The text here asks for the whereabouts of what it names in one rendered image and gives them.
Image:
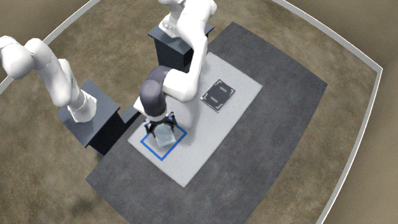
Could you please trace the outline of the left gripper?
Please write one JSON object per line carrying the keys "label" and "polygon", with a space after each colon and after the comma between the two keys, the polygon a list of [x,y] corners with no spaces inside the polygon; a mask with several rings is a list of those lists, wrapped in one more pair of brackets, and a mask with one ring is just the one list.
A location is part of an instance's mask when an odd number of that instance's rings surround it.
{"label": "left gripper", "polygon": [[[169,117],[172,119],[172,121],[168,119]],[[160,125],[163,123],[167,124],[167,125],[171,126],[172,132],[174,132],[174,129],[173,129],[174,126],[177,125],[177,121],[175,119],[175,115],[174,115],[173,111],[168,115],[168,117],[166,116],[164,119],[162,119],[160,121],[155,122],[155,121],[148,120],[148,121],[143,121],[143,123],[144,123],[144,127],[146,128],[146,133],[153,134],[154,138],[155,138],[154,130],[157,127],[157,125]],[[150,127],[149,127],[149,123],[151,124]]]}

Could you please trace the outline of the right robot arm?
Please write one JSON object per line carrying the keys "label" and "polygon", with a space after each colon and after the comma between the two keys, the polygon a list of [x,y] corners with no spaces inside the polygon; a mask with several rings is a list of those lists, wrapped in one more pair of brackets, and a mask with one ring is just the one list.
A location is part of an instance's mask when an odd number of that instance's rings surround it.
{"label": "right robot arm", "polygon": [[15,80],[34,69],[43,79],[53,104],[59,108],[68,106],[76,123],[90,121],[95,115],[97,99],[80,89],[69,62],[57,59],[40,39],[33,38],[22,46],[12,37],[1,37],[0,66]]}

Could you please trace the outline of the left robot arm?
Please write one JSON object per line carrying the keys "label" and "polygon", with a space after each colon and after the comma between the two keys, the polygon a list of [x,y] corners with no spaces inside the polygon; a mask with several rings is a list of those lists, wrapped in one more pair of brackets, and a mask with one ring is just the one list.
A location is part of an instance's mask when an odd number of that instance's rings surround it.
{"label": "left robot arm", "polygon": [[170,14],[165,16],[159,28],[171,38],[181,37],[193,48],[194,53],[187,74],[160,65],[155,67],[142,83],[134,108],[151,121],[160,121],[165,116],[168,117],[164,95],[182,103],[189,103],[197,96],[208,46],[208,38],[205,36],[206,23],[217,10],[213,0],[158,0],[158,2],[170,8]]}

